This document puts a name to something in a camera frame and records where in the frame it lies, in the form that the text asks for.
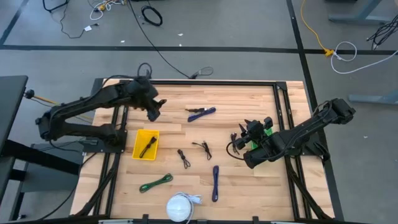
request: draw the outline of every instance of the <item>white cable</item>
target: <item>white cable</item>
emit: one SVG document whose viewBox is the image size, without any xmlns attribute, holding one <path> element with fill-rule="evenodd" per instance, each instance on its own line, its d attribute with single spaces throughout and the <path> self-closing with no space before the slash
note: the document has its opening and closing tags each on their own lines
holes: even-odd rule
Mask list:
<svg viewBox="0 0 398 224">
<path fill-rule="evenodd" d="M 340 57 L 340 56 L 336 53 L 337 50 L 338 50 L 338 47 L 339 47 L 341 44 L 350 44 L 350 45 L 352 45 L 352 46 L 354 47 L 354 49 L 355 49 L 355 54 L 354 54 L 354 57 L 353 57 L 353 58 L 351 58 L 351 59 L 344 59 L 344 58 Z M 355 45 L 354 45 L 353 43 L 348 42 L 348 41 L 340 42 L 340 43 L 336 46 L 336 49 L 335 49 L 335 51 L 333 52 L 333 55 L 332 55 L 331 58 L 330 58 L 330 65 L 331 65 L 331 68 L 332 68 L 335 72 L 337 72 L 337 73 L 339 73 L 339 74 L 343 74 L 343 75 L 344 75 L 344 74 L 350 74 L 350 73 L 353 73 L 353 72 L 357 72 L 357 71 L 359 71 L 359 70 L 362 70 L 362 69 L 364 69 L 364 68 L 368 68 L 368 67 L 370 67 L 370 66 L 377 65 L 378 63 L 381 63 L 381 62 L 383 62 L 383 61 L 389 60 L 389 59 L 392 58 L 395 54 L 398 53 L 398 50 L 395 51 L 392 55 L 388 56 L 388 57 L 385 58 L 385 59 L 382 59 L 382 60 L 380 60 L 380 61 L 378 61 L 378 62 L 374 62 L 374 63 L 372 63 L 372 64 L 363 66 L 363 67 L 361 67 L 361 68 L 357 68 L 357 69 L 352 70 L 352 71 L 349 71 L 349 72 L 339 72 L 339 71 L 337 71 L 337 70 L 335 69 L 335 67 L 333 66 L 333 57 L 334 57 L 334 56 L 336 56 L 336 58 L 337 58 L 338 60 L 342 60 L 342 61 L 344 61 L 344 62 L 351 62 L 352 60 L 355 59 L 356 53 L 357 53 L 357 50 L 356 50 L 356 47 L 355 47 Z"/>
<path fill-rule="evenodd" d="M 91 10 L 90 19 L 91 19 L 92 21 L 96 21 L 96 20 L 98 20 L 98 19 L 101 19 L 101 18 L 104 16 L 104 12 L 103 12 L 102 10 L 99 10 L 99 9 L 98 9 L 98 6 L 100 6 L 100 5 L 102 5 L 102 4 L 105 4 L 106 10 L 107 10 L 107 11 L 110 11 L 110 10 L 112 9 L 112 5 L 113 5 L 113 4 L 121 4 L 121 3 L 120 3 L 120 2 L 115 2 L 115 1 L 103 1 L 103 2 L 98 3 L 97 5 L 94 6 L 93 10 Z M 98 12 L 100 12 L 101 15 L 100 15 L 98 18 L 94 18 L 94 19 L 93 19 L 93 12 L 94 12 L 95 10 L 97 10 Z"/>
<path fill-rule="evenodd" d="M 189 216 L 188 221 L 187 221 L 187 223 L 186 223 L 186 224 L 188 224 L 189 221 L 190 221 L 191 218 L 192 218 L 192 215 L 193 215 L 193 204 L 194 204 L 194 203 L 195 203 L 195 204 L 201 204 L 201 201 L 202 201 L 201 195 L 189 195 L 189 194 L 186 194 L 186 193 L 184 193 L 184 192 L 177 192 L 177 193 L 175 193 L 175 195 L 173 195 L 173 196 L 176 196 L 176 195 L 181 195 L 181 196 L 187 198 L 188 201 L 189 201 L 189 203 L 191 204 L 190 216 Z"/>
</svg>

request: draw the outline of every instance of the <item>yellow container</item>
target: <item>yellow container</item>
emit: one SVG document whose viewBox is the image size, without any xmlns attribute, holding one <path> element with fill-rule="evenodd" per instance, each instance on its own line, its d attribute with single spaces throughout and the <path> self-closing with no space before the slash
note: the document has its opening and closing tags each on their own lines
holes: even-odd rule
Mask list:
<svg viewBox="0 0 398 224">
<path fill-rule="evenodd" d="M 150 145 L 150 148 L 145 152 L 144 157 L 140 158 L 142 150 L 148 145 L 152 137 L 157 140 L 155 143 Z M 145 130 L 139 129 L 137 131 L 136 143 L 134 144 L 134 150 L 132 151 L 133 159 L 142 159 L 148 161 L 154 161 L 156 159 L 157 144 L 159 142 L 159 131 L 158 130 Z"/>
</svg>

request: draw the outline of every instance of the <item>green cable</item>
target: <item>green cable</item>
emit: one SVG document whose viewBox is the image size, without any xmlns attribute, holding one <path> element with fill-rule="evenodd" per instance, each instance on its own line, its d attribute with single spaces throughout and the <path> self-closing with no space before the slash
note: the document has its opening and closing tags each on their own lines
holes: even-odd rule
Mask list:
<svg viewBox="0 0 398 224">
<path fill-rule="evenodd" d="M 139 191 L 140 191 L 141 193 L 144 193 L 144 192 L 147 192 L 149 189 L 155 187 L 156 185 L 164 184 L 164 183 L 170 182 L 170 181 L 172 181 L 172 180 L 173 180 L 173 176 L 172 176 L 171 174 L 166 174 L 166 175 L 165 175 L 163 178 L 161 178 L 160 180 L 156 180 L 156 181 L 154 181 L 154 182 L 152 182 L 152 183 L 149 183 L 149 184 L 143 184 L 143 185 L 141 185 L 141 187 L 139 187 Z"/>
</svg>

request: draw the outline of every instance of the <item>gray floor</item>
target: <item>gray floor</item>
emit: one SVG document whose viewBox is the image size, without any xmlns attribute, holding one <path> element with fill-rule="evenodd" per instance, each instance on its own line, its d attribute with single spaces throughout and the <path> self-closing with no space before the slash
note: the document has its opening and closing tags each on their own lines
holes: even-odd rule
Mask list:
<svg viewBox="0 0 398 224">
<path fill-rule="evenodd" d="M 22 0 L 0 1 L 1 34 Z M 46 2 L 51 7 L 63 0 Z M 305 49 L 319 49 L 315 37 L 299 19 L 301 2 L 293 0 L 303 45 Z M 285 1 L 164 0 L 151 3 L 162 13 L 164 24 L 158 28 L 144 24 L 143 28 L 158 46 L 297 48 Z M 133 4 L 137 12 L 144 5 L 143 2 Z M 358 11 L 361 4 L 363 1 L 337 4 L 307 0 L 305 18 L 320 34 L 326 47 L 332 49 L 339 42 L 348 40 L 356 44 L 358 49 L 369 50 L 370 44 L 366 38 L 377 27 L 334 24 L 327 20 L 327 13 L 353 13 Z M 92 24 L 90 11 L 86 1 L 71 0 L 64 19 L 65 31 L 74 35 Z M 397 12 L 398 7 L 393 0 L 384 0 L 374 15 L 393 17 Z M 98 21 L 99 27 L 84 33 L 81 39 L 70 40 L 60 32 L 57 21 L 61 17 L 62 10 L 51 16 L 42 9 L 41 1 L 30 0 L 5 44 L 149 46 L 127 7 L 113 6 Z M 395 50 L 398 47 L 396 40 L 397 36 L 392 36 L 380 49 Z M 212 66 L 215 69 L 212 79 L 304 81 L 298 54 L 162 54 L 188 74 Z M 352 75 L 339 75 L 330 68 L 329 58 L 323 55 L 306 56 L 319 103 L 335 97 L 346 99 L 352 93 L 381 95 L 398 89 L 396 57 Z M 336 62 L 336 67 L 339 70 L 351 70 L 384 57 L 361 55 L 352 63 Z M 156 52 L 0 50 L 1 75 L 28 75 L 27 88 L 60 102 L 88 95 L 94 78 L 135 74 L 142 62 L 152 65 L 154 78 L 182 78 Z M 345 219 L 366 223 L 396 223 L 398 202 L 394 196 L 398 190 L 398 152 L 395 133 L 398 132 L 398 108 L 358 103 L 352 105 L 357 114 L 350 124 L 325 128 Z M 34 119 L 45 110 L 33 101 L 23 100 L 10 138 L 24 144 L 42 142 Z M 8 200 L 14 189 L 9 188 Z M 22 213 L 34 220 L 58 206 L 67 195 L 68 191 L 29 193 L 22 205 Z M 66 216 L 71 203 L 69 200 L 53 217 Z M 7 218 L 6 203 L 3 205 L 0 220 Z"/>
</svg>

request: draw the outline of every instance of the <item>wooden tabletop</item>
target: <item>wooden tabletop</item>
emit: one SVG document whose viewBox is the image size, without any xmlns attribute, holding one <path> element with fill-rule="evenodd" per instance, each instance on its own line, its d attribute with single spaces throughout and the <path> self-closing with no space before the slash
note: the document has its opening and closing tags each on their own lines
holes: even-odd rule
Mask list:
<svg viewBox="0 0 398 224">
<path fill-rule="evenodd" d="M 117 82 L 110 80 L 107 84 Z M 304 85 L 302 82 L 287 82 L 287 86 L 297 125 L 310 117 Z M 262 121 L 270 116 L 274 122 L 273 130 L 279 130 L 271 87 L 157 85 L 156 89 L 159 91 L 157 99 L 167 99 L 167 102 L 155 122 L 147 120 L 145 111 L 129 110 L 127 144 L 120 160 L 111 218 L 142 218 L 143 214 L 149 214 L 151 219 L 168 219 L 165 205 L 173 194 L 182 191 L 203 196 L 203 203 L 195 206 L 193 219 L 252 220 L 253 216 L 258 216 L 260 220 L 293 220 L 284 160 L 263 162 L 250 169 L 244 161 L 229 157 L 225 149 L 230 142 L 230 134 L 240 133 L 238 123 L 244 123 L 244 119 Z M 187 122 L 189 112 L 184 109 L 212 106 L 217 109 L 215 113 Z M 113 109 L 97 109 L 94 125 L 110 123 L 112 114 Z M 155 161 L 131 158 L 138 129 L 160 131 Z M 204 140 L 213 155 L 210 161 L 202 148 L 192 145 L 192 142 Z M 177 149 L 182 149 L 190 161 L 192 166 L 188 169 L 184 169 Z M 98 154 L 82 168 L 71 214 L 79 211 L 96 190 L 102 163 L 103 154 Z M 321 160 L 315 156 L 303 156 L 302 164 L 309 192 L 325 213 L 334 217 Z M 220 167 L 219 199 L 212 202 L 215 165 Z M 174 176 L 173 181 L 143 194 L 139 192 L 140 185 L 153 182 L 169 172 Z M 104 213 L 106 194 L 100 213 Z M 297 195 L 300 213 L 304 217 L 298 190 Z"/>
</svg>

